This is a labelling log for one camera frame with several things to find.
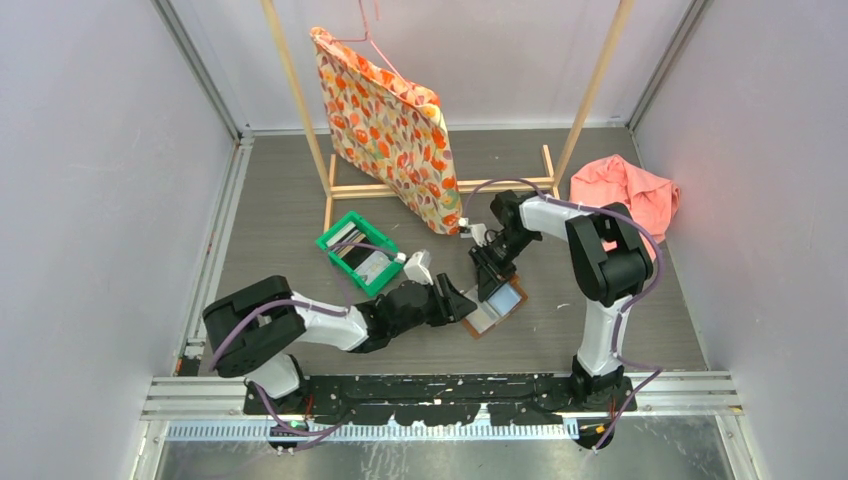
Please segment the brown leather card holder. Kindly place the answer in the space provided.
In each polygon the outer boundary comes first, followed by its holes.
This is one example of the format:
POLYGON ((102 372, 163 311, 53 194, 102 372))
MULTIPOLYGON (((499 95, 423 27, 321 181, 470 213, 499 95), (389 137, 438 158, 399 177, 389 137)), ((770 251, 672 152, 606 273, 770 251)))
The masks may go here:
POLYGON ((475 340, 482 338, 509 318, 528 299, 518 275, 514 275, 508 283, 499 287, 488 300, 478 300, 477 287, 470 289, 465 296, 475 302, 476 309, 462 320, 462 324, 475 340))

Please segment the green plastic card bin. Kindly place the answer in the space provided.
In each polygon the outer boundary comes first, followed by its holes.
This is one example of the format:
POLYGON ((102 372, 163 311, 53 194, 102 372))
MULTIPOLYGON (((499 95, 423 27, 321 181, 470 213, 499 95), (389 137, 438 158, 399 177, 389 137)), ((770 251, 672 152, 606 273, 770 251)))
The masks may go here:
POLYGON ((379 294, 406 259, 391 239, 355 211, 343 215, 315 244, 368 297, 379 294))

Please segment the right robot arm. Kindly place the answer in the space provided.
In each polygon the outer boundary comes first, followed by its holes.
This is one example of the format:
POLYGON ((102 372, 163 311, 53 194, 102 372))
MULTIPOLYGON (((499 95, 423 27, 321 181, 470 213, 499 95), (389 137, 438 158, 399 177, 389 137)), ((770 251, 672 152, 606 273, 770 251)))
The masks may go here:
POLYGON ((620 331, 628 307, 654 273, 645 246, 648 232, 619 202, 589 207, 507 190, 495 195, 490 209, 501 228, 469 252, 479 301, 489 300, 510 282, 515 259, 531 242, 544 236, 566 241, 575 281, 586 299, 583 339, 572 360, 569 389, 577 406, 598 409, 622 385, 620 331))

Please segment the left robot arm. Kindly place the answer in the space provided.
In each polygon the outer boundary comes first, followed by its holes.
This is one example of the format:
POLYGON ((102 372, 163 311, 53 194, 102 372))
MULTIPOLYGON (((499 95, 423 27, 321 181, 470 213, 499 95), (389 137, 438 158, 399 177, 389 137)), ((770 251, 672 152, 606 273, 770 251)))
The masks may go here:
POLYGON ((406 280, 350 307, 309 299, 273 275, 211 303, 202 319, 213 348, 212 370, 249 380, 280 412, 293 414, 305 405, 307 389, 299 364, 285 351, 289 345, 371 353, 413 328, 457 323, 476 309, 444 274, 435 284, 406 280))

